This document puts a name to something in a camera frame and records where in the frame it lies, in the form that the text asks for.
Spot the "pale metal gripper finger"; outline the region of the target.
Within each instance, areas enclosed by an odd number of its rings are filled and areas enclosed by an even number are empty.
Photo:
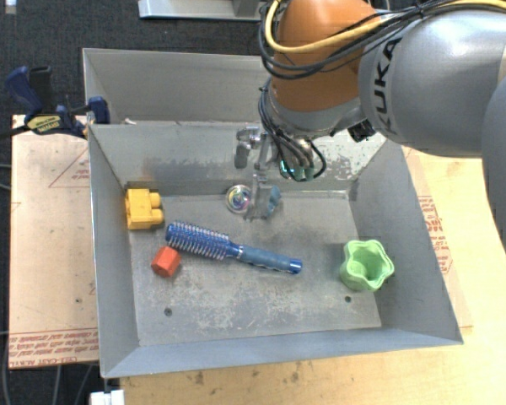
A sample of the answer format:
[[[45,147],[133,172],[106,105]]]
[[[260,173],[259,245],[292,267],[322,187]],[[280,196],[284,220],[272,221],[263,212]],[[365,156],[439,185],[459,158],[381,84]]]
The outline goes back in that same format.
[[[264,176],[261,173],[253,175],[253,182],[250,189],[250,202],[245,213],[245,220],[252,221],[262,216],[262,190],[261,184]]]
[[[272,206],[273,185],[261,183],[261,218],[268,219],[273,212]]]

